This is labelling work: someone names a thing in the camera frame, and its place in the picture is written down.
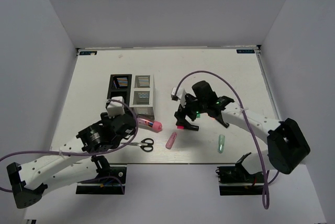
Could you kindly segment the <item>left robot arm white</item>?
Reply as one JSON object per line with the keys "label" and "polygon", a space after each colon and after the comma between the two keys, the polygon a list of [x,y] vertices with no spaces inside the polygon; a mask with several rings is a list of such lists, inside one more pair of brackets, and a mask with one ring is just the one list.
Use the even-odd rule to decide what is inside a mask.
{"label": "left robot arm white", "polygon": [[123,139],[134,136],[137,121],[132,113],[101,119],[78,132],[68,143],[25,164],[13,162],[7,174],[16,207],[27,208],[44,195],[77,182],[104,182],[116,176],[105,154],[122,148]]}

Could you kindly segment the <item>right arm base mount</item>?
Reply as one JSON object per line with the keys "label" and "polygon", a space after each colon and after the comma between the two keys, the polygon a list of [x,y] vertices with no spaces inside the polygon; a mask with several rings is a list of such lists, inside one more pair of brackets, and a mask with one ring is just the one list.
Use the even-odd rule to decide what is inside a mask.
{"label": "right arm base mount", "polygon": [[247,153],[236,163],[218,166],[216,174],[219,179],[221,196],[267,196],[269,189],[265,187],[264,176],[271,167],[266,152],[261,155]]}

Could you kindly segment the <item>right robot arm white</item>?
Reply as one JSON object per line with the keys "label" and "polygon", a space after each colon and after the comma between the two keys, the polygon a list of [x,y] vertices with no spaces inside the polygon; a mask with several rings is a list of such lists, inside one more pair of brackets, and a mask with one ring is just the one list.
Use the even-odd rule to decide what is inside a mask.
{"label": "right robot arm white", "polygon": [[219,167],[221,183],[256,183],[257,177],[269,170],[290,174],[310,153],[310,146],[295,120],[279,121],[248,113],[232,98],[217,96],[206,81],[194,84],[192,89],[193,94],[183,88],[172,89],[171,99],[180,101],[174,114],[179,128],[197,131],[199,127],[192,122],[198,114],[207,114],[225,128],[234,125],[254,133],[267,145],[265,151],[243,155],[233,166]]}

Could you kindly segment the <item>black handled scissors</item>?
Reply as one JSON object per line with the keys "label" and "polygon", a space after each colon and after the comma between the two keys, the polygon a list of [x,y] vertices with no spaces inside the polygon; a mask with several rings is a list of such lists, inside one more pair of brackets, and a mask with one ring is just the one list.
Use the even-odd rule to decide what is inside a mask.
{"label": "black handled scissors", "polygon": [[129,143],[130,146],[137,146],[144,152],[152,152],[153,151],[153,145],[154,140],[151,138],[145,138],[141,140],[140,142],[131,142]]}

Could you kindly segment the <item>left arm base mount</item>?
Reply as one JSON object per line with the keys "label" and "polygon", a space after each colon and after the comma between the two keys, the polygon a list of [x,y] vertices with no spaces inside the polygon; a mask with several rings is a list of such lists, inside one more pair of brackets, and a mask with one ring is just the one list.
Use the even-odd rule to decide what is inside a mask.
{"label": "left arm base mount", "polygon": [[78,183],[77,195],[123,195],[126,189],[127,167],[111,166],[109,172],[100,173],[90,182]]}

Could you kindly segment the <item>pink capped clear tube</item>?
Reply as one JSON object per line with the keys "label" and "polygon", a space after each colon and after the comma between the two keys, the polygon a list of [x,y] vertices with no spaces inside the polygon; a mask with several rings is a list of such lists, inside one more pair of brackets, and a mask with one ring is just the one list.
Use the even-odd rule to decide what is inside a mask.
{"label": "pink capped clear tube", "polygon": [[137,121],[139,127],[143,129],[149,129],[153,132],[160,132],[163,129],[163,126],[159,121],[155,121],[144,117],[138,117]]}

